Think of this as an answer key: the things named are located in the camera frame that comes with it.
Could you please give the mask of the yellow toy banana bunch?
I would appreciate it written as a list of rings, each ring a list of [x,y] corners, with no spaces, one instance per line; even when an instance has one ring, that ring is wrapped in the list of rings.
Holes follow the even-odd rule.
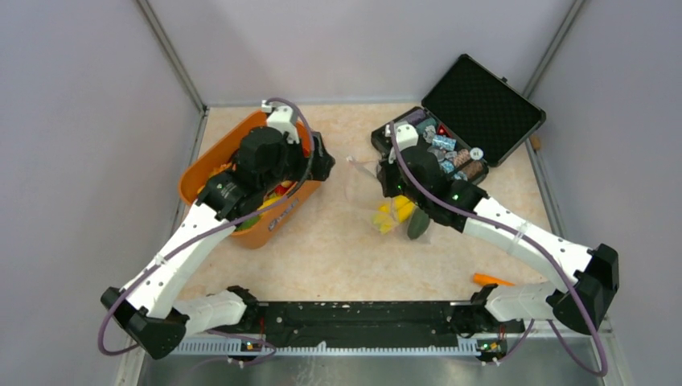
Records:
[[[387,234],[398,225],[409,220],[416,204],[409,198],[398,195],[382,203],[372,217],[372,225],[381,233]]]

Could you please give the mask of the clear zip top bag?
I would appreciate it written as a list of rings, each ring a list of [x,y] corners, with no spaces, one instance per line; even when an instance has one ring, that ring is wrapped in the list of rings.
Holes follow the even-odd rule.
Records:
[[[424,235],[416,240],[407,237],[409,220],[398,225],[391,232],[381,234],[373,225],[372,217],[379,206],[391,198],[382,196],[380,182],[376,178],[378,162],[376,160],[360,160],[353,156],[346,157],[344,162],[346,174],[343,183],[343,192],[348,207],[355,218],[370,227],[377,235],[392,237],[397,240],[412,241],[415,243],[428,244],[433,233],[432,222]]]

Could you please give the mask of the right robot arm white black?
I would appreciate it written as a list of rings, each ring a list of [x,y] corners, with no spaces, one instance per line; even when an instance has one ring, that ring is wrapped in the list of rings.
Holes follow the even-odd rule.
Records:
[[[405,195],[436,224],[484,240],[545,277],[540,284],[485,285],[474,294],[471,319],[481,331],[516,319],[558,321],[584,335],[601,326],[619,289],[618,252],[609,245],[589,248],[537,227],[479,186],[447,177],[420,145],[386,146],[377,178],[384,196]]]

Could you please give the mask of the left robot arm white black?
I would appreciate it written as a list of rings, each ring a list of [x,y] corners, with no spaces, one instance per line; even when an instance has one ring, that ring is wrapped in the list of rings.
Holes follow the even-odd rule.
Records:
[[[319,184],[334,164],[322,135],[300,125],[249,124],[231,130],[181,178],[179,190],[189,210],[176,232],[135,278],[101,295],[106,319],[154,359],[168,356],[187,336],[219,326],[252,330],[258,312],[244,289],[231,287],[190,301],[179,300],[179,293],[239,225],[289,202],[283,196],[266,203],[277,185]]]

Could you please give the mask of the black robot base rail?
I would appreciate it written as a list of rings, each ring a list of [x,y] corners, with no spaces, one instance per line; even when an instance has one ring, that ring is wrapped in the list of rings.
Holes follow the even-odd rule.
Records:
[[[524,322],[499,322],[468,302],[260,302],[219,331],[263,338],[276,348],[455,347],[476,334],[523,333]]]

